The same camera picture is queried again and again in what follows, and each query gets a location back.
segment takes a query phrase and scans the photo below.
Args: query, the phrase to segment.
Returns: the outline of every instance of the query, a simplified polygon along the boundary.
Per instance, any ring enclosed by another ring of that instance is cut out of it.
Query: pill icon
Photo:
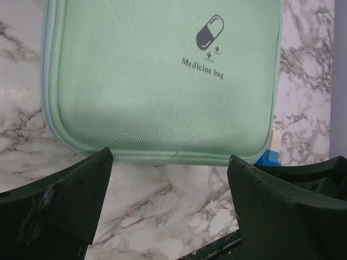
[[[224,29],[224,21],[219,15],[213,16],[197,33],[196,44],[201,50],[206,50],[217,39]]]

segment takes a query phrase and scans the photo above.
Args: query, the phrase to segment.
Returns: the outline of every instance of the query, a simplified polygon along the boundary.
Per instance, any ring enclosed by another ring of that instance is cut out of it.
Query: black plastic part
[[[110,179],[108,148],[0,193],[0,259],[81,260],[93,243]]]
[[[347,159],[295,167],[228,167],[240,229],[181,258],[346,259]]]

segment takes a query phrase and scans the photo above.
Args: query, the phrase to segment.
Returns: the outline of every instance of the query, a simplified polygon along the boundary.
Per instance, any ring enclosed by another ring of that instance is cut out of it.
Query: marble surface
[[[283,0],[275,127],[285,165],[328,158],[333,0]],[[45,0],[0,0],[0,192],[82,159],[44,120],[40,49]],[[114,163],[87,260],[177,259],[238,228],[226,168]]]

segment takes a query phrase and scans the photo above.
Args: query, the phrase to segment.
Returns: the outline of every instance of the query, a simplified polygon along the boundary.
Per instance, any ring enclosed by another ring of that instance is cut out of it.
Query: mint green fabric case
[[[256,162],[273,121],[281,0],[49,0],[42,98],[77,152]]]

